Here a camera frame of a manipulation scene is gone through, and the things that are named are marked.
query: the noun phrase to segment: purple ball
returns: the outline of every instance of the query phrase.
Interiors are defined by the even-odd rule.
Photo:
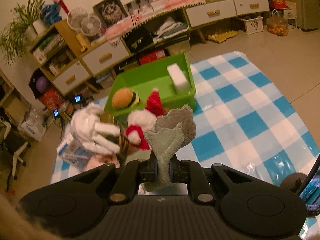
[[[36,81],[36,88],[40,93],[45,93],[49,88],[50,82],[45,76],[39,77]]]

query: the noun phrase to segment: green tray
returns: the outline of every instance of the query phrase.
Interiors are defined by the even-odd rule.
[[[190,90],[188,92],[177,94],[173,86],[167,71],[167,66],[174,63],[178,64],[190,84]],[[133,107],[114,110],[111,106],[112,97],[117,90],[123,87],[131,88],[137,92],[140,103]],[[191,74],[190,64],[186,54],[181,53],[150,62],[119,74],[113,84],[112,91],[105,106],[105,111],[111,112],[116,119],[120,117],[126,119],[131,111],[143,109],[146,106],[146,101],[152,93],[153,88],[159,89],[163,107],[181,108],[184,104],[188,104],[192,109],[196,109],[196,87]]]

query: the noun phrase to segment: small white fan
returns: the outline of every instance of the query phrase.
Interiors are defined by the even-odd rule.
[[[79,31],[81,29],[82,20],[87,17],[88,13],[85,9],[81,7],[75,8],[68,13],[67,23],[71,29]]]
[[[90,15],[86,17],[81,22],[81,32],[89,37],[98,34],[101,28],[100,19],[95,15]]]

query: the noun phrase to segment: drawer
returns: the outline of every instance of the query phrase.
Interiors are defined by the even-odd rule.
[[[109,42],[105,42],[93,51],[85,55],[82,60],[86,63],[88,68],[96,75],[100,71],[106,69],[117,61],[127,57],[128,51],[120,42],[115,48]]]
[[[83,65],[77,61],[60,76],[55,78],[53,84],[63,95],[65,95],[69,90],[75,88],[89,76],[89,73],[85,70]]]
[[[268,0],[234,0],[237,15],[265,12],[269,10]]]
[[[186,9],[191,27],[236,16],[233,0],[206,3]]]

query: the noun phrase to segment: ribbed black surface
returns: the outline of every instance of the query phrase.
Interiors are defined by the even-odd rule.
[[[188,196],[137,195],[127,205],[112,206],[94,229],[78,236],[83,240],[240,240],[212,206],[197,205]]]

